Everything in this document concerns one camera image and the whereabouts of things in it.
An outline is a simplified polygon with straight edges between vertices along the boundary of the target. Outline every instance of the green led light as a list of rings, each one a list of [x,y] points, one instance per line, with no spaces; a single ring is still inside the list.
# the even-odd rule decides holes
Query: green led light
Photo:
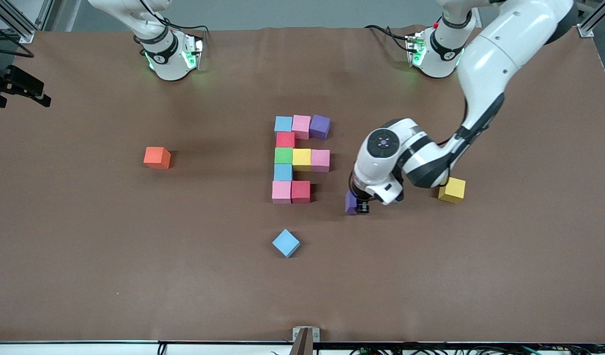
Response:
[[[182,52],[183,58],[185,59],[186,66],[189,69],[195,68],[195,56],[191,53]]]
[[[154,65],[151,63],[151,59],[149,59],[149,55],[147,55],[147,52],[145,53],[145,58],[147,58],[147,62],[149,63],[149,68],[151,70],[154,70]]]
[[[460,51],[460,54],[458,54],[458,60],[456,61],[456,67],[458,66],[458,63],[460,63],[460,57],[462,57],[462,54],[463,54],[464,52],[465,52],[465,49],[463,48],[463,49]]]
[[[423,58],[425,57],[426,53],[427,53],[426,47],[424,45],[421,46],[419,51],[417,51],[414,54],[414,60],[413,60],[414,65],[416,65],[416,66],[421,65],[421,63],[423,63]]]

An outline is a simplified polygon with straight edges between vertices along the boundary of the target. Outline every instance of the green cube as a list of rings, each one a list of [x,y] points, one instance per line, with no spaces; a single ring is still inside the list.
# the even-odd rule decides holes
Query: green cube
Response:
[[[293,148],[274,148],[274,164],[292,164],[293,160]]]

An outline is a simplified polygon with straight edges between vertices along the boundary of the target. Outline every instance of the light blue block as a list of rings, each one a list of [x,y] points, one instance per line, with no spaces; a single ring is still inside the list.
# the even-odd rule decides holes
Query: light blue block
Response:
[[[291,132],[292,123],[294,123],[294,117],[287,117],[284,115],[276,116],[276,123],[274,123],[274,134],[277,132]]]
[[[294,254],[296,249],[300,247],[301,243],[294,237],[287,229],[284,229],[278,237],[271,243],[282,252],[285,258],[289,258]]]
[[[274,164],[274,181],[291,181],[294,177],[292,164]]]

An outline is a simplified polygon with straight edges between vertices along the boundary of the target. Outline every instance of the foam block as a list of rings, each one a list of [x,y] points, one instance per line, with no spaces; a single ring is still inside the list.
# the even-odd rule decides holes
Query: foam block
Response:
[[[308,140],[309,139],[309,125],[311,123],[311,116],[309,115],[294,115],[294,121],[292,123],[292,131],[296,135],[297,139]]]
[[[278,132],[291,132],[293,117],[278,115],[276,116],[276,122],[274,123],[274,134]]]
[[[143,163],[150,169],[169,169],[171,153],[162,146],[148,146]]]
[[[292,164],[293,157],[293,148],[274,148],[274,164]]]
[[[331,159],[330,150],[312,149],[311,150],[311,171],[315,171],[317,173],[328,173],[330,159]]]
[[[311,149],[296,149],[293,151],[294,171],[311,171]]]
[[[278,251],[282,252],[285,258],[289,258],[294,254],[296,249],[300,247],[301,243],[294,237],[291,232],[284,229],[278,237],[271,243],[278,249]]]
[[[457,204],[465,197],[465,184],[464,180],[450,177],[445,186],[438,188],[438,199]]]
[[[292,204],[311,204],[310,181],[292,181]]]
[[[323,115],[315,114],[309,125],[309,136],[312,137],[312,139],[327,140],[330,126],[331,119],[324,117]]]
[[[294,148],[296,146],[296,136],[294,132],[277,132],[276,146],[280,148]]]
[[[291,181],[293,175],[292,164],[274,164],[274,181]]]
[[[291,181],[273,181],[271,182],[271,201],[274,204],[291,204],[292,202],[292,182]]]
[[[350,191],[347,191],[344,199],[344,213],[347,215],[357,214],[357,198]]]

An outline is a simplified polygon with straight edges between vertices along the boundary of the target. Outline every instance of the yellow cube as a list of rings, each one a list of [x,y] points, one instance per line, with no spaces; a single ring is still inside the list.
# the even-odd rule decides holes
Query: yellow cube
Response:
[[[311,171],[311,149],[294,148],[294,171]]]
[[[465,180],[450,177],[447,184],[438,188],[438,199],[457,204],[465,197]]]

